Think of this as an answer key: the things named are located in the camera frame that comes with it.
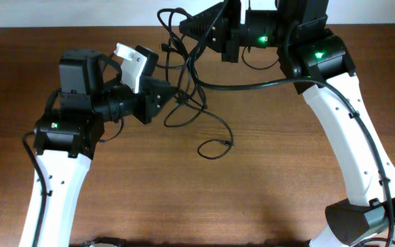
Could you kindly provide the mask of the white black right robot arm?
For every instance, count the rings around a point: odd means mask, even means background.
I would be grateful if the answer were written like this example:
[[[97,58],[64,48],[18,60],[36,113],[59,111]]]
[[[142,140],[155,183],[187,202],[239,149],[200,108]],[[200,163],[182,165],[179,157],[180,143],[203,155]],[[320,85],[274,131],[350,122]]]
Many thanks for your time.
[[[277,50],[284,73],[320,121],[339,163],[346,198],[326,207],[327,224],[310,246],[363,246],[387,233],[394,240],[395,167],[364,105],[355,64],[327,22],[326,1],[277,1],[251,10],[223,1],[180,23],[181,34],[236,62],[241,48]]]

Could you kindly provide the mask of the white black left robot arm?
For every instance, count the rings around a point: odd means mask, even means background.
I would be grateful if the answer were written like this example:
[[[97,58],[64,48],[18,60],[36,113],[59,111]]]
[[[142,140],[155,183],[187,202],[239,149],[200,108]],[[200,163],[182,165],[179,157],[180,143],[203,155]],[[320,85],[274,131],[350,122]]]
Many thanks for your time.
[[[107,56],[70,49],[59,61],[60,88],[47,99],[25,149],[34,185],[21,235],[22,246],[68,246],[77,199],[107,122],[128,115],[149,124],[176,93],[153,77],[158,55],[118,45]]]

